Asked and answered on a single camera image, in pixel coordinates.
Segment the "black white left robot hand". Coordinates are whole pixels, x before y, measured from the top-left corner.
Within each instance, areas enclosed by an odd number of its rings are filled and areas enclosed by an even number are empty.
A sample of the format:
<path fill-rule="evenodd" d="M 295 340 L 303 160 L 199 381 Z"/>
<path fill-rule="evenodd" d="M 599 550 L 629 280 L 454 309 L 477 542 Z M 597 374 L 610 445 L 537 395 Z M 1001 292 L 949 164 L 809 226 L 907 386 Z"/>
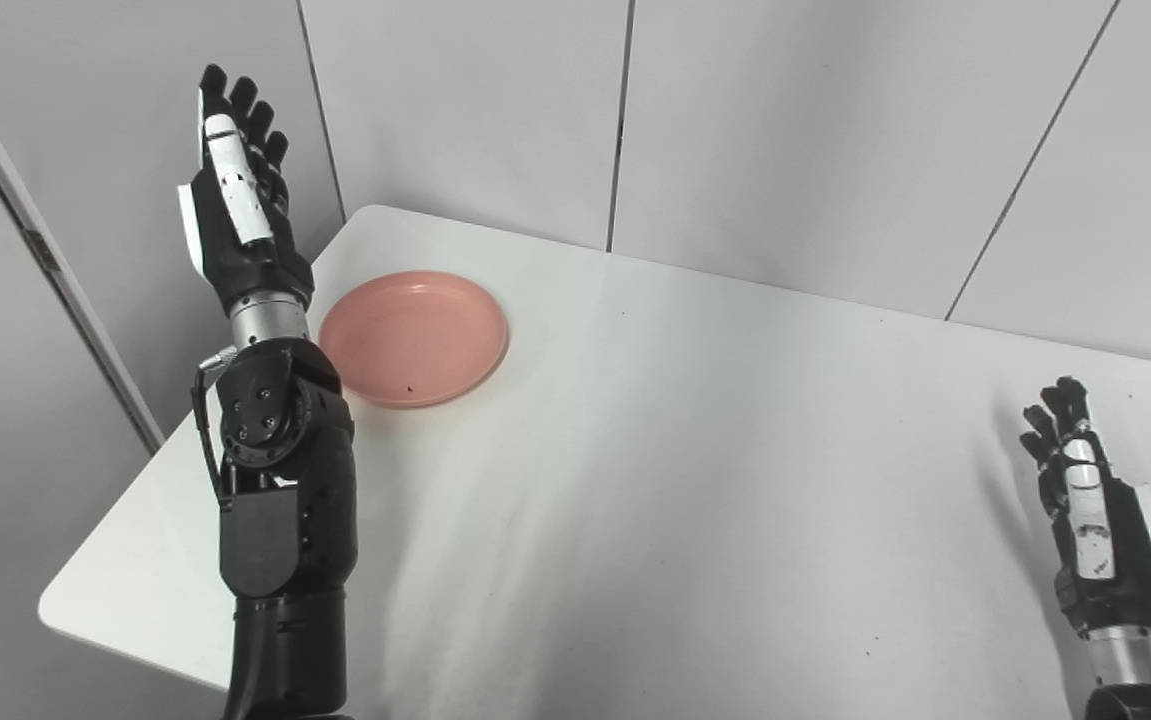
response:
<path fill-rule="evenodd" d="M 285 293 L 308 307 L 315 283 L 294 240 L 282 163 L 290 141 L 273 129 L 256 82 L 218 64 L 197 85 L 197 170 L 177 187 L 188 256 L 226 313 L 247 296 Z"/>

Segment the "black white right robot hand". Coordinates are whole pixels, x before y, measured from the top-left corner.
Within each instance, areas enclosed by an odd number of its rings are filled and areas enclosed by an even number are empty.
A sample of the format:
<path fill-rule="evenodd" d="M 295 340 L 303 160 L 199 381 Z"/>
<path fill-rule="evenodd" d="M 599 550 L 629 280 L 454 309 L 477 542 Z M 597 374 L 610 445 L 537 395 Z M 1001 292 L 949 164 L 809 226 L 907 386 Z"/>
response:
<path fill-rule="evenodd" d="M 1151 631 L 1151 524 L 1139 487 L 1118 477 L 1092 423 L 1087 386 L 1065 375 L 1023 409 L 1020 445 L 1059 557 L 1055 600 L 1087 638 L 1110 626 Z"/>

